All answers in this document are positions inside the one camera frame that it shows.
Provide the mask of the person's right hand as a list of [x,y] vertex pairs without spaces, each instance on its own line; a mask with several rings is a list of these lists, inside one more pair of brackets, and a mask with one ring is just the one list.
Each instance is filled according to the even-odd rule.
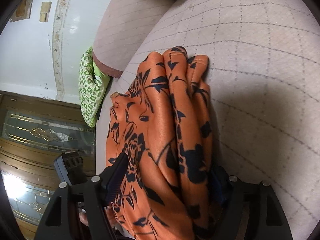
[[115,218],[112,206],[108,205],[104,207],[104,210],[99,210],[97,214],[92,214],[87,216],[88,213],[84,212],[83,210],[79,213],[80,222],[83,223],[85,226],[88,226],[90,229],[92,228],[94,222],[101,222],[101,221],[108,221],[111,228],[114,228],[118,222]]

